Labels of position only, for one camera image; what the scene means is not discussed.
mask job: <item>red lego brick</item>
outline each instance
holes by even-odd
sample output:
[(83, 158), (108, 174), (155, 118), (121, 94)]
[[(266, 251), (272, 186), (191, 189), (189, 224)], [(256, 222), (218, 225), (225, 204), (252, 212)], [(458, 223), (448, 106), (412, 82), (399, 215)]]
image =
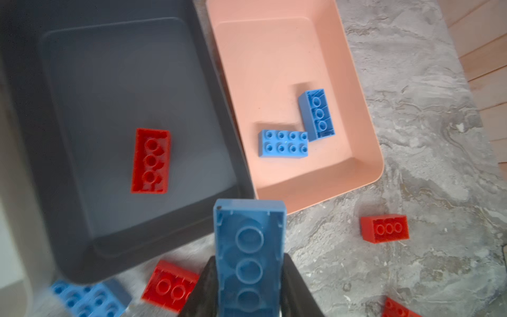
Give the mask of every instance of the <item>red lego brick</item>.
[(361, 217), (361, 234), (364, 240), (371, 243), (407, 240), (410, 238), (407, 216)]
[(136, 130), (132, 194), (165, 194), (169, 183), (171, 133)]
[(387, 297), (382, 317), (421, 317), (421, 315), (408, 310), (406, 307)]
[(155, 306), (180, 312), (198, 279), (199, 275), (161, 260), (141, 299)]

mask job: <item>blue lego brick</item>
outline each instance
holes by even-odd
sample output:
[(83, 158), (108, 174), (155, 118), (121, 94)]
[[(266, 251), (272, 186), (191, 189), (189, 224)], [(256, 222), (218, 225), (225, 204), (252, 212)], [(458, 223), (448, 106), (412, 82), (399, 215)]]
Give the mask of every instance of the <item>blue lego brick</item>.
[(308, 156), (308, 133), (299, 131), (262, 130), (259, 132), (260, 157)]
[(279, 317), (286, 217), (283, 201), (216, 201), (219, 317)]
[(324, 89), (308, 90), (298, 102), (310, 142), (335, 135)]
[(75, 317), (119, 317), (132, 300), (114, 279), (88, 286), (58, 280), (51, 290)]

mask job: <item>wooden plank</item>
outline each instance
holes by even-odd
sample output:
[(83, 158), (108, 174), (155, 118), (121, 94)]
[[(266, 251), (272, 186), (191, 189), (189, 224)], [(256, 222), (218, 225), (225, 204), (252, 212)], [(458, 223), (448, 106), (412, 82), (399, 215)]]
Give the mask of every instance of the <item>wooden plank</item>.
[(487, 1), (488, 0), (438, 0), (447, 26), (453, 25), (456, 21)]
[(489, 0), (449, 27), (461, 57), (507, 33), (507, 1)]
[(459, 59), (465, 77), (471, 81), (507, 65), (507, 34), (471, 51)]
[(507, 103), (481, 110), (480, 114), (491, 141), (507, 138)]
[(491, 147), (498, 163), (507, 162), (507, 138), (491, 141)]
[(502, 172), (503, 179), (507, 181), (507, 163), (500, 163), (500, 171)]
[(468, 84), (479, 110), (507, 102), (507, 66), (474, 79)]

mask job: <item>plastic container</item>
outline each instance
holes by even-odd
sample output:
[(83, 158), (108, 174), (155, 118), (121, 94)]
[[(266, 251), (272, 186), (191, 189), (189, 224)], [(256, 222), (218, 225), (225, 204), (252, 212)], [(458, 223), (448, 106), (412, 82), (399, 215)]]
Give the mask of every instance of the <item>plastic container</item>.
[[(377, 180), (384, 163), (334, 0), (208, 0), (259, 199), (294, 213)], [(299, 160), (260, 158), (263, 129), (303, 131), (298, 97), (324, 89), (335, 135)]]
[[(0, 12), (15, 117), (61, 273), (92, 284), (213, 231), (254, 190), (187, 0), (19, 0)], [(161, 195), (131, 194), (136, 128), (171, 133)]]
[(30, 316), (54, 276), (44, 223), (12, 117), (0, 63), (0, 316)]

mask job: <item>marble floor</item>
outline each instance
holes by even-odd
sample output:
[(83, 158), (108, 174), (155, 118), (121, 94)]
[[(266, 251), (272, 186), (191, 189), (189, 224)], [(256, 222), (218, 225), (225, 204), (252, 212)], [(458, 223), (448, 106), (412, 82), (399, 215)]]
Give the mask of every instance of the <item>marble floor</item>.
[[(205, 1), (195, 3), (217, 59)], [(424, 317), (505, 315), (505, 295), (494, 300), (507, 288), (507, 183), (437, 1), (337, 3), (385, 171), (290, 215), (286, 252), (326, 316), (379, 317), (386, 296)], [(362, 240), (359, 218), (384, 213), (408, 216), (410, 240)], [(156, 262), (197, 272), (213, 253), (207, 236), (119, 274), (134, 298), (124, 316), (174, 315), (139, 300)], [(67, 314), (48, 295), (33, 316)]]

